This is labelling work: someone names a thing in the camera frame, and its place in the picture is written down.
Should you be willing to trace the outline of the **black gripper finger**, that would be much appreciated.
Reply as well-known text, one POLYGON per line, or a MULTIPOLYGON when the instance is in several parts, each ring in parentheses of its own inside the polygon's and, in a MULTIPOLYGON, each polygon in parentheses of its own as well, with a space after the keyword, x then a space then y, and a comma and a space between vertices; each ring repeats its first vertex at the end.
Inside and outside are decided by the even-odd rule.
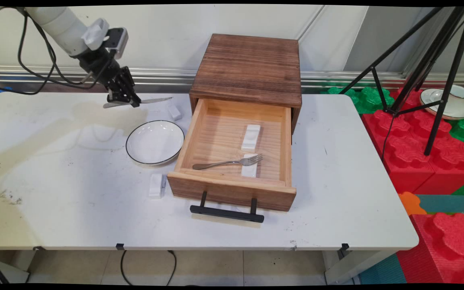
POLYGON ((130 105, 130 76, 115 76, 108 84, 107 103, 110 105, 130 105))
POLYGON ((121 68, 120 82, 123 99, 127 99, 127 103, 132 107, 139 107, 141 99, 136 95, 134 90, 135 83, 127 66, 121 68))

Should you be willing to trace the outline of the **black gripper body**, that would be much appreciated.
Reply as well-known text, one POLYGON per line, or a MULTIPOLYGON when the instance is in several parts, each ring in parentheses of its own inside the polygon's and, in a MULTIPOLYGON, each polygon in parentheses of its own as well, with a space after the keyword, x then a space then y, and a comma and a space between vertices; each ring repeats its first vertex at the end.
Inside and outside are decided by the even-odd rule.
POLYGON ((121 70, 115 60, 115 54, 115 51, 108 51, 106 48, 99 48, 96 51, 87 49, 74 58, 79 61, 79 66, 85 72, 93 73, 98 83, 108 86, 121 70))

